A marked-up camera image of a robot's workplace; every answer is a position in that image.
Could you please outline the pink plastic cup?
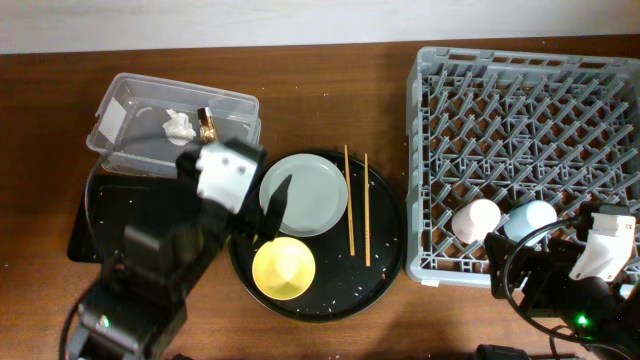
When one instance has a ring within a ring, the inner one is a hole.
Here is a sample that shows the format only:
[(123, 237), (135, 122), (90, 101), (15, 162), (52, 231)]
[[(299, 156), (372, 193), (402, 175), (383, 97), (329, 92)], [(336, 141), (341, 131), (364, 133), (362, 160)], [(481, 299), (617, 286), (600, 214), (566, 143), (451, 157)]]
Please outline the pink plastic cup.
[(496, 203), (488, 199), (477, 199), (460, 209), (452, 218), (454, 235), (463, 243), (482, 241), (493, 232), (501, 219)]

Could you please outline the yellow bowl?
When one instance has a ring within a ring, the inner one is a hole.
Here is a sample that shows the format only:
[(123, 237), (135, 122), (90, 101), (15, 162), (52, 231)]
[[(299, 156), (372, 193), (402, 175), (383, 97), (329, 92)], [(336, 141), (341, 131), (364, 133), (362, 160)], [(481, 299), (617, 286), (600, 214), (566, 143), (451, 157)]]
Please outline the yellow bowl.
[(291, 300), (306, 292), (316, 274), (310, 248), (291, 237), (267, 241), (256, 251), (251, 274), (257, 288), (274, 300)]

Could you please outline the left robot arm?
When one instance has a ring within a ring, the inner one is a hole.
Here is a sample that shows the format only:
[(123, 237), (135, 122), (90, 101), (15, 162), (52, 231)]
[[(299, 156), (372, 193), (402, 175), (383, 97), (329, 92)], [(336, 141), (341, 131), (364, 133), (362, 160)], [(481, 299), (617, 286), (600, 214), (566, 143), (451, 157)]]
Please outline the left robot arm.
[(121, 250), (104, 255), (98, 277), (69, 311), (59, 358), (160, 358), (186, 322), (187, 296), (228, 240), (276, 237), (291, 182), (285, 177), (259, 215), (235, 215), (182, 181), (144, 192)]

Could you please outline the grey plate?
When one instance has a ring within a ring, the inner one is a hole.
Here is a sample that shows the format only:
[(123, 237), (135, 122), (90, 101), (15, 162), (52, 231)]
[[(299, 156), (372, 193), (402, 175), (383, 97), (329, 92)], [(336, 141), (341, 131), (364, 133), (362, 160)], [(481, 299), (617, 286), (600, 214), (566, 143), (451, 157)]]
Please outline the grey plate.
[(281, 182), (291, 175), (286, 211), (280, 231), (294, 237), (312, 237), (330, 230), (343, 216), (347, 184), (338, 167), (319, 155), (284, 157), (264, 176), (259, 190), (263, 209)]

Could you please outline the gold snack wrapper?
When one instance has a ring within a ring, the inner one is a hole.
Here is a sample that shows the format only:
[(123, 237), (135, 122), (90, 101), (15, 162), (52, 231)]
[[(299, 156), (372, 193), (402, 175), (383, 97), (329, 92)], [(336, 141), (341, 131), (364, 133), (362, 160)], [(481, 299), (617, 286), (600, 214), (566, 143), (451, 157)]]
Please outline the gold snack wrapper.
[(218, 142), (219, 136), (211, 109), (200, 108), (197, 110), (197, 115), (200, 123), (200, 140), (203, 143)]

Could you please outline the blue plastic cup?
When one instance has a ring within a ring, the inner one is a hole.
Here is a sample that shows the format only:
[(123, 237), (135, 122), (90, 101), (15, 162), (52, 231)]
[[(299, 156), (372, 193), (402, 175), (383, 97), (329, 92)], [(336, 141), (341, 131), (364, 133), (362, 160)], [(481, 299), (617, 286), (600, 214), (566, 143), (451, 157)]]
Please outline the blue plastic cup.
[(508, 213), (504, 233), (512, 241), (519, 242), (531, 232), (555, 222), (558, 219), (555, 208), (541, 200), (531, 201)]

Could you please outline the wooden chopstick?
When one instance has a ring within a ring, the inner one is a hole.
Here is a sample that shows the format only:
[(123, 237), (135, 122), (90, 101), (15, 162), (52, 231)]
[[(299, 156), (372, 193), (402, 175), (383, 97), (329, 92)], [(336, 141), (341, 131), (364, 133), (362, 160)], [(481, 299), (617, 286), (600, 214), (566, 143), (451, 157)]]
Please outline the wooden chopstick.
[(352, 197), (351, 197), (351, 178), (350, 178), (350, 159), (348, 145), (344, 144), (344, 175), (347, 186), (347, 221), (348, 221), (348, 236), (349, 236), (349, 252), (350, 256), (354, 257), (355, 254), (355, 239), (354, 239), (354, 227), (353, 227), (353, 210), (352, 210)]
[(371, 225), (368, 154), (364, 154), (364, 224), (365, 224), (365, 265), (371, 267)]

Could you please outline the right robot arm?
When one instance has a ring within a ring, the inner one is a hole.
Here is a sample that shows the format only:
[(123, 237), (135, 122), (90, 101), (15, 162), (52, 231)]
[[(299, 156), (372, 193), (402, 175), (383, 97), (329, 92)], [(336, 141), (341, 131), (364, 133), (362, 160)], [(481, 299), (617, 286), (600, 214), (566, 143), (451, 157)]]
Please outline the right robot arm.
[(514, 257), (502, 282), (507, 256), (516, 243), (489, 234), (484, 247), (490, 264), (491, 293), (507, 299), (520, 288), (514, 307), (530, 323), (537, 318), (561, 319), (579, 342), (601, 359), (639, 357), (639, 295), (623, 298), (616, 285), (598, 277), (573, 280), (569, 272), (585, 250), (583, 245), (553, 238), (546, 251), (526, 246)]

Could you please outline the white tissue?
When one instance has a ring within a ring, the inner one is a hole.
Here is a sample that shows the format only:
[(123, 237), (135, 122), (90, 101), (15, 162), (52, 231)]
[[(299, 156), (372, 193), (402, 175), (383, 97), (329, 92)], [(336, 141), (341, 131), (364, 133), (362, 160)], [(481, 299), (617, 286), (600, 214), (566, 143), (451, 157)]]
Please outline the white tissue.
[(196, 132), (186, 113), (167, 109), (170, 119), (163, 123), (162, 127), (168, 140), (177, 146), (184, 146), (193, 140)]

